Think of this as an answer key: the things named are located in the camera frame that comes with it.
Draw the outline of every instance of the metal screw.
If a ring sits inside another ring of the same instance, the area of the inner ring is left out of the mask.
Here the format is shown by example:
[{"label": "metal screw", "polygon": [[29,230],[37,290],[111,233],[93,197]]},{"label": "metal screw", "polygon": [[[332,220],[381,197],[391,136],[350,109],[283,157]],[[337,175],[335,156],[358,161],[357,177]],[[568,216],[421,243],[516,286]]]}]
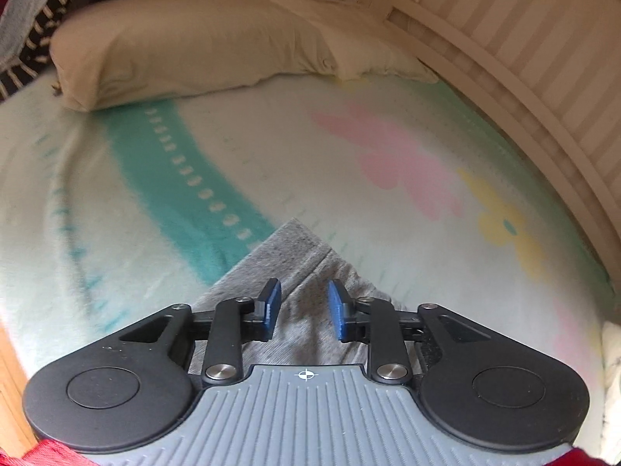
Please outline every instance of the metal screw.
[{"label": "metal screw", "polygon": [[215,364],[205,370],[205,375],[214,380],[228,380],[237,374],[237,370],[230,364]]},{"label": "metal screw", "polygon": [[408,369],[400,364],[384,364],[378,368],[378,375],[386,380],[398,380],[408,374]]}]

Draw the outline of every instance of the bed rail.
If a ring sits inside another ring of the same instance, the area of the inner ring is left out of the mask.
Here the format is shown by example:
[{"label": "bed rail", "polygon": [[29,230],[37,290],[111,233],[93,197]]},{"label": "bed rail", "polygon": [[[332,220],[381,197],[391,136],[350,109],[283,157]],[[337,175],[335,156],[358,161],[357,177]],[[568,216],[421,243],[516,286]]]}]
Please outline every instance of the bed rail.
[{"label": "bed rail", "polygon": [[373,0],[539,168],[621,289],[621,0]]}]

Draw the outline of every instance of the bed sheet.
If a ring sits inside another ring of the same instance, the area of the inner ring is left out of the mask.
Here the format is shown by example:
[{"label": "bed sheet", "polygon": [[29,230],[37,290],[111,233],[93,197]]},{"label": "bed sheet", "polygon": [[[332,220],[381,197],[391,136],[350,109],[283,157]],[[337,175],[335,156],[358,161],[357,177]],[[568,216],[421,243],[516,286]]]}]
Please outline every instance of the bed sheet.
[{"label": "bed sheet", "polygon": [[444,83],[278,76],[94,114],[52,73],[0,109],[2,319],[29,375],[193,303],[292,217],[405,306],[435,301],[585,379],[598,453],[605,273],[498,133]]}]

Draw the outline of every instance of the gray textured pad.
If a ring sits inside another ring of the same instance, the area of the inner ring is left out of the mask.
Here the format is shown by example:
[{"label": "gray textured pad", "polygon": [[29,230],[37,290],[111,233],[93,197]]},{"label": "gray textured pad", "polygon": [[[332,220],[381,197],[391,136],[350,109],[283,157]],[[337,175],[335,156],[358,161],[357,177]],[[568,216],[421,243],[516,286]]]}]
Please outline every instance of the gray textured pad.
[{"label": "gray textured pad", "polygon": [[526,455],[471,447],[437,430],[401,386],[366,379],[360,366],[256,366],[233,386],[208,389],[160,440],[105,466],[536,466],[569,445]]}]

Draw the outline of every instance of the pillow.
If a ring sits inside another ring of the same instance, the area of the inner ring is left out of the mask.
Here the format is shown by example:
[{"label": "pillow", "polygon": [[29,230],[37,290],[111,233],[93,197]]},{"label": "pillow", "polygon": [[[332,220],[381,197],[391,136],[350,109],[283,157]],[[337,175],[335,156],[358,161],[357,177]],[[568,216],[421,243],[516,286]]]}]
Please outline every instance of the pillow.
[{"label": "pillow", "polygon": [[390,39],[392,30],[363,7],[339,0],[269,0],[306,19],[324,37],[337,62],[337,76],[393,74],[437,82],[438,77]]},{"label": "pillow", "polygon": [[335,68],[311,24],[266,0],[97,3],[60,26],[51,55],[64,105],[83,111]]},{"label": "pillow", "polygon": [[621,461],[621,326],[605,322],[602,330],[606,400],[601,458]]}]

